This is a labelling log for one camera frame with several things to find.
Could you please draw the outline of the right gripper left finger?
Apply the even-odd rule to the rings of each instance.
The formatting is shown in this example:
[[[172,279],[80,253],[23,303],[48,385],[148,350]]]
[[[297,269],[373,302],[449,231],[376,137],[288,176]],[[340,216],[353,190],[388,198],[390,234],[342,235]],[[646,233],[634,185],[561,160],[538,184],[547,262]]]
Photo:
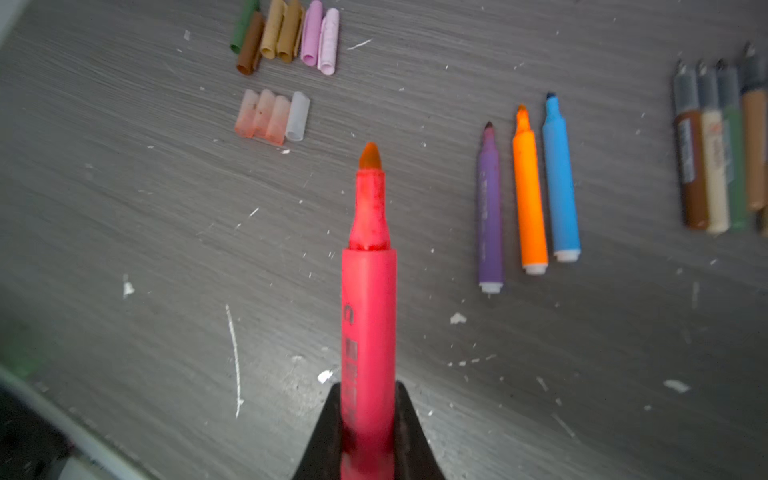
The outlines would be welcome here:
[[[332,385],[293,480],[339,480],[342,452],[341,384]]]

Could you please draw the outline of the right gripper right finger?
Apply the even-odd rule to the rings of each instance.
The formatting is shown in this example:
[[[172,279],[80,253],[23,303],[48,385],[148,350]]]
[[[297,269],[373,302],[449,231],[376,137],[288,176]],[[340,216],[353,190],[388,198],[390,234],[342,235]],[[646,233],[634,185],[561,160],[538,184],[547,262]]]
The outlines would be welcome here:
[[[395,479],[445,480],[405,385],[397,381],[395,386]]]

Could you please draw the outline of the red marker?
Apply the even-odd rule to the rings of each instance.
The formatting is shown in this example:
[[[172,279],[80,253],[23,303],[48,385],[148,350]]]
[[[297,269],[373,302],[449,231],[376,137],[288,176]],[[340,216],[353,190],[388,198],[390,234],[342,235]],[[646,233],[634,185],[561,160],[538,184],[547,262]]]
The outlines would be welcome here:
[[[359,159],[354,221],[342,254],[342,479],[394,477],[396,276],[386,174],[370,142]]]

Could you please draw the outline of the orange marker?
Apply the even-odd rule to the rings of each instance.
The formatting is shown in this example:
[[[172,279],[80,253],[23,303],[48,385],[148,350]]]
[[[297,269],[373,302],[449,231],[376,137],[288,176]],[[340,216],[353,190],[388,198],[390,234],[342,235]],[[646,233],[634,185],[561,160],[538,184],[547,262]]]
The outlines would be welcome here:
[[[516,113],[512,147],[522,268],[527,275],[540,276],[546,272],[549,256],[536,141],[524,105]]]

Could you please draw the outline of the purple marker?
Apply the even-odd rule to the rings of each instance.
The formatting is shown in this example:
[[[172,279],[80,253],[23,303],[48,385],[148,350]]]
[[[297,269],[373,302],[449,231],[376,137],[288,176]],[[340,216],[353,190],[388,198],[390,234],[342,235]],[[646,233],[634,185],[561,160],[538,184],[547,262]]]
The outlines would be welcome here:
[[[478,284],[486,295],[504,285],[500,157],[495,129],[487,122],[477,160]]]

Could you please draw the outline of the blue marker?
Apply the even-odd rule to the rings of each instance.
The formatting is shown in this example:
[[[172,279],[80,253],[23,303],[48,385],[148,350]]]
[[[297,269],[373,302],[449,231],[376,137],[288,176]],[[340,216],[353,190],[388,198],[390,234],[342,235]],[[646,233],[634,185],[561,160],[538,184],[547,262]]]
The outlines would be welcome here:
[[[566,121],[554,92],[546,95],[542,138],[554,257],[575,263],[581,255],[578,214]]]

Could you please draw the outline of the clear red marker cap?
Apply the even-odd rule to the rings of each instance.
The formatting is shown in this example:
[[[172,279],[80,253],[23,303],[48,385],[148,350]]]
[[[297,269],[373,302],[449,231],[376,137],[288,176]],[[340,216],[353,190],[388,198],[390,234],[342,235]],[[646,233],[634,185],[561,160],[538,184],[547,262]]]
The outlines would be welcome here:
[[[259,98],[260,95],[254,90],[245,90],[234,126],[235,132],[241,137],[251,138],[254,135],[253,122]]]

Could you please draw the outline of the clear blue marker cap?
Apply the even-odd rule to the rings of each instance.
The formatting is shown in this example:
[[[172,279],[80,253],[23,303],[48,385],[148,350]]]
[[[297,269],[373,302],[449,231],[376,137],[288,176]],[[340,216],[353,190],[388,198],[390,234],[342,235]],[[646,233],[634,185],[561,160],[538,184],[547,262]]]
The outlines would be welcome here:
[[[310,99],[303,92],[294,92],[285,132],[288,141],[300,142],[304,139],[310,105]]]

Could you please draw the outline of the brown pen green cap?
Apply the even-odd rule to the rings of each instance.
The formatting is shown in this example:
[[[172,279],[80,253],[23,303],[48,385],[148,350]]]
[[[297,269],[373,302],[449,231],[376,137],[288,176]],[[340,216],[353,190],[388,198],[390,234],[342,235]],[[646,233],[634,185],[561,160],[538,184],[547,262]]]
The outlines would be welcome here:
[[[672,77],[675,139],[684,224],[694,230],[709,226],[702,158],[701,108],[696,74],[683,60]]]

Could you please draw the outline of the purple pen cap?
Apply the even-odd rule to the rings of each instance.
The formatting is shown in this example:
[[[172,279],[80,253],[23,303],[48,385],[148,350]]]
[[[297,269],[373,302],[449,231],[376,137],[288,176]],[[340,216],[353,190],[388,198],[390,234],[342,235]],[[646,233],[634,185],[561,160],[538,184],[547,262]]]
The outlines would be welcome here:
[[[317,65],[322,19],[322,1],[312,0],[304,16],[300,50],[301,60],[310,67]]]

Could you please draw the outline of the ochre pen cap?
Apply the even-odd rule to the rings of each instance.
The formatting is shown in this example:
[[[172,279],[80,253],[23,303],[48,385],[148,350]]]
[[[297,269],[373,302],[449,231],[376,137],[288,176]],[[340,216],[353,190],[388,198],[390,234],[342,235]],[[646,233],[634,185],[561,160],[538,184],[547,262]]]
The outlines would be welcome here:
[[[296,56],[303,18],[304,8],[300,0],[290,0],[285,4],[277,42],[277,56],[284,63],[291,63]]]

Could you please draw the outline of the cream pen brown cap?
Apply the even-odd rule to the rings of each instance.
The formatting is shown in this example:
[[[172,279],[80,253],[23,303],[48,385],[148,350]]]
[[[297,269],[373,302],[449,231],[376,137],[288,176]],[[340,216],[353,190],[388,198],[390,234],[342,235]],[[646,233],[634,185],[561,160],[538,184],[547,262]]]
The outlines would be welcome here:
[[[703,160],[705,166],[709,227],[719,235],[730,228],[728,182],[723,144],[723,117],[719,106],[715,70],[703,60],[697,64],[697,85],[701,107]]]

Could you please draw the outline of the green pen tan cap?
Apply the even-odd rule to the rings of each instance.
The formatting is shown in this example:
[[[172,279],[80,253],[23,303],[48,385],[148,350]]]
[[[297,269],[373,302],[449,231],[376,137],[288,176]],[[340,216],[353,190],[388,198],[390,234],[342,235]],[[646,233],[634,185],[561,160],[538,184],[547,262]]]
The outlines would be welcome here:
[[[721,58],[716,63],[719,106],[723,119],[723,147],[729,195],[731,229],[747,228],[744,127],[738,69]]]

